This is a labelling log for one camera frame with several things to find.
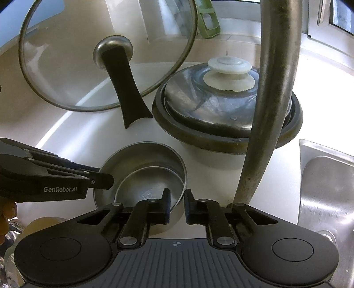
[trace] black handle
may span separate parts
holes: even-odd
[[[171,192],[165,188],[160,200],[139,201],[119,236],[118,245],[124,249],[133,249],[144,244],[149,234],[150,224],[168,224],[170,221]],[[126,243],[123,238],[134,239]]]
[[[209,237],[213,240],[213,245],[221,249],[234,247],[236,239],[219,203],[208,200],[206,206],[209,213]]]
[[[16,202],[83,199],[87,189],[110,189],[114,178],[53,153],[0,138],[0,196]]]
[[[124,127],[140,118],[153,118],[136,87],[125,49],[117,46],[103,52],[101,57],[120,102]]]

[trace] metal bowl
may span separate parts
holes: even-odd
[[[97,208],[113,202],[133,207],[141,200],[160,199],[168,188],[171,191],[168,227],[182,216],[183,209],[175,208],[183,196],[187,172],[182,158],[172,148],[156,142],[135,143],[113,154],[100,172],[111,174],[114,185],[109,190],[93,191]]]

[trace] white lid knob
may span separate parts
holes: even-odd
[[[212,58],[208,61],[208,66],[211,70],[223,74],[246,74],[252,69],[248,61],[232,56]]]

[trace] glass pot lid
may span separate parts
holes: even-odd
[[[165,105],[187,127],[222,137],[250,136],[259,75],[240,58],[221,56],[176,72],[165,87]],[[291,111],[289,100],[285,123]]]
[[[193,0],[36,0],[19,35],[20,67],[35,93],[57,107],[111,109],[120,106],[119,91],[98,56],[118,39],[129,71],[119,71],[114,53],[106,65],[116,66],[118,78],[131,71],[145,96],[186,59],[196,19]]]

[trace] circular pad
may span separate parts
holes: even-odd
[[[51,261],[69,260],[79,254],[81,244],[71,238],[54,238],[43,243],[41,255]]]
[[[80,229],[61,231],[56,226],[18,243],[14,260],[27,282],[40,287],[72,286],[108,265],[112,251],[102,235]]]
[[[290,262],[301,262],[313,255],[310,243],[296,238],[285,238],[273,244],[273,252],[279,258]]]

